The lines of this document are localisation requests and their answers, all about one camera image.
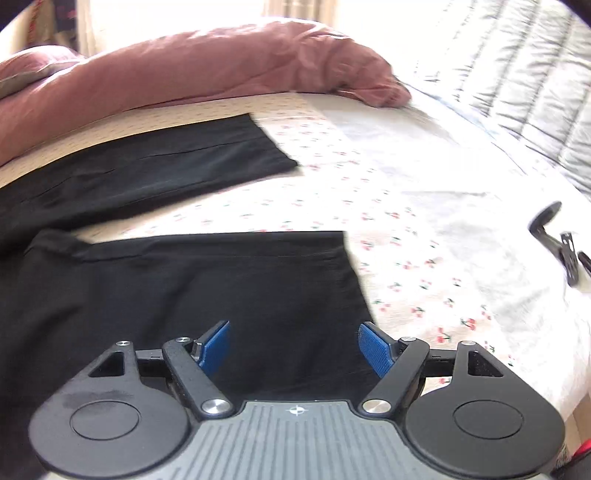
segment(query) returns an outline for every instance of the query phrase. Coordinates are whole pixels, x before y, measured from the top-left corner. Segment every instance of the gray ribbed plate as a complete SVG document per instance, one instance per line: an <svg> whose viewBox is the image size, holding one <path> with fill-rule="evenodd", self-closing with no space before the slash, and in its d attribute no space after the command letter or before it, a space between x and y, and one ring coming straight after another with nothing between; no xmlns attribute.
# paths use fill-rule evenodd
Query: gray ribbed plate
<svg viewBox="0 0 591 480"><path fill-rule="evenodd" d="M187 447L145 480L450 480L423 465L384 420L344 401L248 402L204 422ZM546 479L539 475L536 480Z"/></svg>

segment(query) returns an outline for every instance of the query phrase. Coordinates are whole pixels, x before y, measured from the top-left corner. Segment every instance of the pillowcase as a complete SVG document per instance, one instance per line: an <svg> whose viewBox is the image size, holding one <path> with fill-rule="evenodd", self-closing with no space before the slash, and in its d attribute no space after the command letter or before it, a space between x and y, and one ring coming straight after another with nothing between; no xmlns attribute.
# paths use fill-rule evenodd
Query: pillowcase
<svg viewBox="0 0 591 480"><path fill-rule="evenodd" d="M84 60L60 45L43 45L15 53L0 63L0 99Z"/></svg>

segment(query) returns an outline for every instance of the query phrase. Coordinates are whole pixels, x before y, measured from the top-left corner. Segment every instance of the red object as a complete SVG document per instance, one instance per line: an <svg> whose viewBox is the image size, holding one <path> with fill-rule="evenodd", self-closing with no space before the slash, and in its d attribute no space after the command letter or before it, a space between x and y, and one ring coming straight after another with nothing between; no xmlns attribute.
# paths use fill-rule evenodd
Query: red object
<svg viewBox="0 0 591 480"><path fill-rule="evenodd" d="M574 453L573 458L577 458L579 455L582 455L589 450L591 450L591 439L583 442L583 444L579 447L579 450Z"/></svg>

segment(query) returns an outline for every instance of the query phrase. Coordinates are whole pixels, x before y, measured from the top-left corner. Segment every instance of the black pants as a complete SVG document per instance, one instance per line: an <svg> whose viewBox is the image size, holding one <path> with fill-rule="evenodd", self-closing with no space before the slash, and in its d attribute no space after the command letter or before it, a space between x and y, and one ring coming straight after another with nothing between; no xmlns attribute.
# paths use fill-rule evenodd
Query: black pants
<svg viewBox="0 0 591 480"><path fill-rule="evenodd" d="M122 339L159 348L229 320L232 347L214 381L236 404L357 402L372 388L377 377L356 345L370 316L340 232L89 245L42 230L134 215L294 166L240 116L97 145L0 189L0 476L40 473L30 416Z"/></svg>

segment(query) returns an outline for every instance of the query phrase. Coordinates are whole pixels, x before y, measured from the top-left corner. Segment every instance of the metal screw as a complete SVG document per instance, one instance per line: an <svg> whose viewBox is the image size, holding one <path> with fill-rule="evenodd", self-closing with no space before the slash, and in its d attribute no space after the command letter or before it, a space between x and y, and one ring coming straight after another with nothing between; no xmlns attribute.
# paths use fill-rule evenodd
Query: metal screw
<svg viewBox="0 0 591 480"><path fill-rule="evenodd" d="M222 415L227 413L232 406L223 398L213 398L201 404L202 410L209 415Z"/></svg>
<svg viewBox="0 0 591 480"><path fill-rule="evenodd" d="M367 413L386 413L392 409L392 405L385 400L380 400L378 398L374 398L373 400L366 400L363 402L361 407Z"/></svg>

